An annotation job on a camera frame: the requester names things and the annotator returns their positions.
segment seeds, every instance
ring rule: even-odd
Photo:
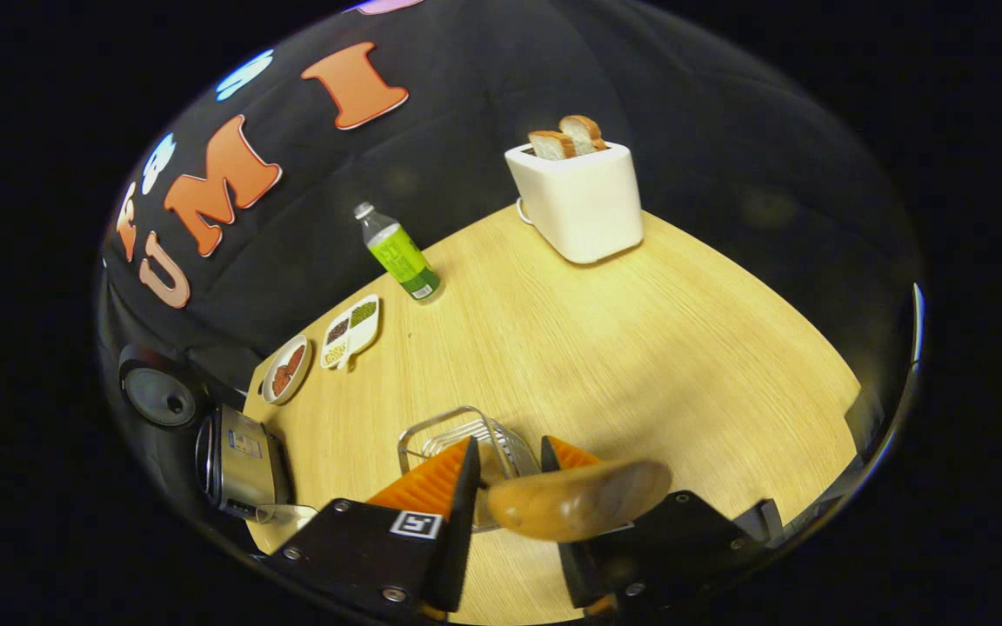
[[[355,308],[351,312],[351,328],[358,326],[360,322],[366,320],[370,316],[373,316],[374,310],[378,309],[377,301],[367,301],[365,304]]]
[[[331,333],[327,335],[327,344],[331,344],[331,342],[343,337],[343,333],[346,333],[346,325],[349,324],[350,320],[343,320],[342,322],[339,322],[337,327],[331,329]]]
[[[342,357],[343,353],[345,352],[346,352],[346,344],[335,346],[334,348],[329,350],[327,354],[324,354],[323,356],[324,364],[327,364],[328,366],[334,364],[334,362],[338,361],[339,357]]]

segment plastic bottle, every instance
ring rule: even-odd
[[[400,221],[378,213],[367,201],[354,207],[354,218],[362,222],[362,240],[367,248],[413,299],[430,301],[439,295],[439,274],[428,265]]]

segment black fabric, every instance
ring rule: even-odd
[[[361,41],[377,43],[371,63],[410,96],[339,130],[327,89],[300,75]],[[730,44],[634,3],[428,0],[331,16],[274,50],[246,87],[223,102],[209,90],[158,132],[174,132],[177,150],[150,193],[135,195],[134,261],[114,224],[103,250],[128,311],[170,352],[199,354],[218,381],[245,389],[259,360],[381,273],[355,203],[373,201],[431,245],[516,198],[506,149],[581,112],[632,150],[644,209],[791,301],[864,386],[898,388],[890,379],[903,374],[910,338],[895,321],[921,273],[902,206],[839,120]],[[161,201],[177,175],[203,175],[207,139],[237,114],[284,175],[235,208],[202,258]],[[127,185],[140,182],[151,148]],[[136,277],[149,230],[190,281],[186,308],[164,305]],[[893,399],[883,401],[891,412]]]

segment white toaster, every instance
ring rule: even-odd
[[[632,153],[619,143],[562,160],[532,153],[531,143],[504,154],[517,183],[521,218],[572,262],[593,262],[643,240],[640,191]]]

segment bottle cap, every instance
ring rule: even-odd
[[[370,202],[365,201],[354,207],[354,219],[362,219],[370,213],[373,213],[373,204]]]

